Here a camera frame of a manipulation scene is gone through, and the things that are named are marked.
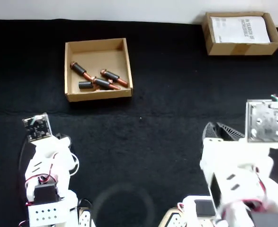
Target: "black plastic part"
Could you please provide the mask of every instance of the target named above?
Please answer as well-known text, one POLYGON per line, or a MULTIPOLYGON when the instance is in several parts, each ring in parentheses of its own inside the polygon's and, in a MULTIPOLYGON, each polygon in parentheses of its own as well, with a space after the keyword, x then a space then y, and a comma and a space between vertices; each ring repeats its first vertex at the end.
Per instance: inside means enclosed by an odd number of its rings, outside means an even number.
POLYGON ((213 178, 212 178, 211 184, 210 184, 210 191, 213 196, 215 207, 218 208, 220 205, 220 202, 221 202, 222 193, 221 193, 218 181, 216 179, 216 176, 214 174, 213 174, 213 178))
POLYGON ((203 131, 202 140, 205 138, 221 138, 226 141, 238 141, 240 138, 244 138, 244 134, 220 122, 209 122, 203 131))
POLYGON ((96 78, 95 79, 95 83, 101 87, 106 87, 106 88, 110 88, 109 85, 110 83, 106 80, 103 80, 103 79, 99 79, 99 78, 96 78))
POLYGON ((197 216, 210 218, 215 216, 215 207, 212 200, 195 200, 197 216))
POLYGON ((249 213, 255 227, 278 227, 278 213, 249 213))
POLYGON ((34 194, 35 205, 58 202, 60 200, 55 183, 37 185, 35 187, 34 194))
POLYGON ((79 82, 79 89, 93 88, 93 84, 89 81, 79 82))
POLYGON ((78 63, 74 63, 72 65, 72 70, 74 70, 76 73, 78 73, 81 76, 83 75, 84 72, 86 72, 86 70, 82 68, 78 63))
POLYGON ((116 75, 115 73, 112 73, 110 71, 105 71, 104 76, 109 79, 112 79, 114 82, 116 82, 120 78, 118 75, 116 75))

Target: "circuit board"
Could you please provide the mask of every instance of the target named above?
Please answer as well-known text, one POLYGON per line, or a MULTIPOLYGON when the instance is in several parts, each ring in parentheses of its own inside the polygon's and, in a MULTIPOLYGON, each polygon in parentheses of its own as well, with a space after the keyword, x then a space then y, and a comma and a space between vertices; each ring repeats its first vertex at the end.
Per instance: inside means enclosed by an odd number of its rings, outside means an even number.
POLYGON ((248 142, 278 142, 278 101, 248 100, 248 142))
POLYGON ((23 119, 27 131, 28 142, 40 140, 52 135, 48 115, 46 113, 23 119))

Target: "ventilation holes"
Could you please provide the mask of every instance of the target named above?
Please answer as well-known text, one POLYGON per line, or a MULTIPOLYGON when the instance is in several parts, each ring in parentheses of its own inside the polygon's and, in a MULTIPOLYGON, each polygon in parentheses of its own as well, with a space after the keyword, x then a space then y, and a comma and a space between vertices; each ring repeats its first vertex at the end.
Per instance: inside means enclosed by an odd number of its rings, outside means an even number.
POLYGON ((234 174, 231 174, 229 177, 227 177, 226 179, 227 180, 231 180, 231 179, 233 179, 235 177, 235 175, 234 174))
POLYGON ((238 187, 240 187, 240 185, 239 184, 235 184, 232 188, 231 188, 231 190, 236 190, 238 187))

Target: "black wire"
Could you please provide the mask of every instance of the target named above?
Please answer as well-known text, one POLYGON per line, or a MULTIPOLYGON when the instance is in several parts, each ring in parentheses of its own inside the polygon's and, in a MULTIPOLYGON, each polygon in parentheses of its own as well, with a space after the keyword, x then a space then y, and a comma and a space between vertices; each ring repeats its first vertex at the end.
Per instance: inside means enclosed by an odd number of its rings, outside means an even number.
POLYGON ((23 158, 23 153, 25 150, 25 145, 27 144, 27 134, 25 135, 23 141, 22 141, 22 146, 21 149, 19 151, 19 155, 18 155, 18 175, 17 175, 17 190, 19 192, 19 202, 20 202, 20 206, 21 209, 23 210, 23 213, 26 215, 26 209, 25 209, 25 203, 26 201, 23 199, 23 190, 21 189, 21 185, 22 185, 22 173, 21 173, 21 164, 22 164, 22 158, 23 158))
POLYGON ((91 223, 92 223, 92 212, 91 212, 91 210, 92 210, 92 203, 88 199, 86 199, 86 198, 80 199, 78 201, 78 208, 84 208, 83 206, 81 206, 83 201, 87 202, 88 205, 89 205, 88 210, 84 210, 84 211, 89 211, 89 213, 90 213, 90 226, 89 227, 91 227, 91 223))

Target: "white paper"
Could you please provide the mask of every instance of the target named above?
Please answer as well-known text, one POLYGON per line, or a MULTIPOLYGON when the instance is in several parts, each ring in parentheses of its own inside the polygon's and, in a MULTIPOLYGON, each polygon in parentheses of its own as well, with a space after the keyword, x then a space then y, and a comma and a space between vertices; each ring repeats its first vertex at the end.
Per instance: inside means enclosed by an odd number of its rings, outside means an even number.
POLYGON ((270 43, 263 17, 210 18, 216 43, 270 43))

